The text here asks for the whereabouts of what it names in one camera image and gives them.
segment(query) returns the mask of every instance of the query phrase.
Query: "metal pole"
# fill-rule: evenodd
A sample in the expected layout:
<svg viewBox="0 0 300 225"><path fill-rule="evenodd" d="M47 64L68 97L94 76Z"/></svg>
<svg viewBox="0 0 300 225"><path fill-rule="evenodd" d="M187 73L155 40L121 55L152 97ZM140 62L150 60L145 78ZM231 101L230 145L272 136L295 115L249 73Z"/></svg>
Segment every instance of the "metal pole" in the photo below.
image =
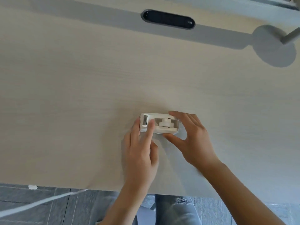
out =
<svg viewBox="0 0 300 225"><path fill-rule="evenodd" d="M298 38L300 38L300 27L283 37L280 41L285 45L294 42Z"/></svg>

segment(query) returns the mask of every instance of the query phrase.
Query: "right hand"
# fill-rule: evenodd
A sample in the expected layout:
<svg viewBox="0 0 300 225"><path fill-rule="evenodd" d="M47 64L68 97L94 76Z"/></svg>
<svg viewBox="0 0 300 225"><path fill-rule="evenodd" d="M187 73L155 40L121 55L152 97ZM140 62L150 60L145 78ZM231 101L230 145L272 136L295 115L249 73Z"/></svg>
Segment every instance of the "right hand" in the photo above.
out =
<svg viewBox="0 0 300 225"><path fill-rule="evenodd" d="M188 163L195 166L202 174L221 164L212 147L208 132L197 115L178 111L170 111L169 114L182 122L187 138L182 140L170 133L164 133L163 136L182 152Z"/></svg>

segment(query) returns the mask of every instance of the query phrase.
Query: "hand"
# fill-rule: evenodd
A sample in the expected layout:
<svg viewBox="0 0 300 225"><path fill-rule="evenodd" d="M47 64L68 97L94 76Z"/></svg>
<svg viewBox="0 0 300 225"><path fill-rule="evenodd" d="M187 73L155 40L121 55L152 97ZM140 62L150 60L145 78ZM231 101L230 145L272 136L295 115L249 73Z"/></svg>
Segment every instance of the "hand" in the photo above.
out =
<svg viewBox="0 0 300 225"><path fill-rule="evenodd" d="M154 120L149 121L145 136L139 140L140 118L124 136L125 185L147 194L158 168L158 147L152 141Z"/></svg>
<svg viewBox="0 0 300 225"><path fill-rule="evenodd" d="M202 174L221 163L212 147L208 132L197 115L178 111L170 111L169 114L181 120L186 129L187 138L182 140L169 133L164 133L163 136L178 147L187 162L195 166Z"/></svg>

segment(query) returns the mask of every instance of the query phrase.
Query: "left hand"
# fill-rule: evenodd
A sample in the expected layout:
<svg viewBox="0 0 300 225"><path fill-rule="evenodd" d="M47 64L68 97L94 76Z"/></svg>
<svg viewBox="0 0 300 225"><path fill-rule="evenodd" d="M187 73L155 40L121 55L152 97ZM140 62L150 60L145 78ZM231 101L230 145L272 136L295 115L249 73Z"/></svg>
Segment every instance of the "left hand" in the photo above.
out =
<svg viewBox="0 0 300 225"><path fill-rule="evenodd" d="M124 136L125 185L134 191L147 193L158 168L158 147L152 141L154 120L149 121L145 136L139 140L140 118Z"/></svg>

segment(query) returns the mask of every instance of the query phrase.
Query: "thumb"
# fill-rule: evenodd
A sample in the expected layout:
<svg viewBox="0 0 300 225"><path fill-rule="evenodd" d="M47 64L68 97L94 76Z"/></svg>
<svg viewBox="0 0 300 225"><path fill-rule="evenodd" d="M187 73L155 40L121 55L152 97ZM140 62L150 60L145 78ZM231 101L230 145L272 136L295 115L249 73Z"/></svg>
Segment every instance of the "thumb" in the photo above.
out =
<svg viewBox="0 0 300 225"><path fill-rule="evenodd" d="M153 140L150 144L150 159L152 165L157 164L159 161L158 146L153 142Z"/></svg>
<svg viewBox="0 0 300 225"><path fill-rule="evenodd" d="M170 133L164 133L163 137L166 138L168 141L170 141L172 144L174 144L181 151L181 148L184 144L183 140Z"/></svg>

